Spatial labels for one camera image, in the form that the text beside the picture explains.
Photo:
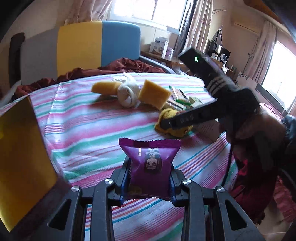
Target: curtain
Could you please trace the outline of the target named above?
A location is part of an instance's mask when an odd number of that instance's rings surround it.
[[[192,47],[204,52],[213,15],[213,0],[198,0],[183,50]]]
[[[102,20],[112,0],[74,0],[65,25]]]
[[[271,22],[265,21],[257,41],[254,58],[247,63],[244,71],[244,74],[259,84],[262,84],[267,73],[275,42],[276,27]]]
[[[188,7],[188,10],[186,11],[186,14],[183,17],[184,24],[183,24],[182,30],[178,36],[178,40],[177,40],[174,54],[173,54],[173,56],[175,56],[175,57],[177,57],[178,54],[180,54],[184,48],[197,1],[198,0],[189,0],[188,1],[189,7]]]

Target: green packet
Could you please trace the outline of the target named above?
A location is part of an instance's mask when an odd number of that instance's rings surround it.
[[[191,103],[182,90],[176,89],[175,87],[169,86],[170,91],[172,92],[172,96],[174,100],[180,104],[184,104],[186,106],[190,106]]]
[[[188,99],[189,99],[189,101],[191,103],[190,109],[195,108],[195,107],[203,104],[197,97],[189,96]]]

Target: snack wrapper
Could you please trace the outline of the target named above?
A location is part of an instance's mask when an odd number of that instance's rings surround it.
[[[119,138],[119,145],[131,159],[128,196],[169,200],[170,171],[181,141]]]

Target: window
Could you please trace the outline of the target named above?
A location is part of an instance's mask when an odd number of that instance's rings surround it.
[[[186,4],[187,0],[114,0],[110,19],[137,22],[162,29],[169,26],[179,30]]]
[[[288,110],[296,97],[296,57],[277,42],[262,86]]]

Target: printed cartoon face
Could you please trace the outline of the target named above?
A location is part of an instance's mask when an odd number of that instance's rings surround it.
[[[149,158],[146,161],[146,168],[149,170],[155,170],[157,168],[158,161],[155,158]]]
[[[161,171],[163,162],[160,158],[158,148],[149,148],[145,156],[144,171],[149,173],[159,173]]]

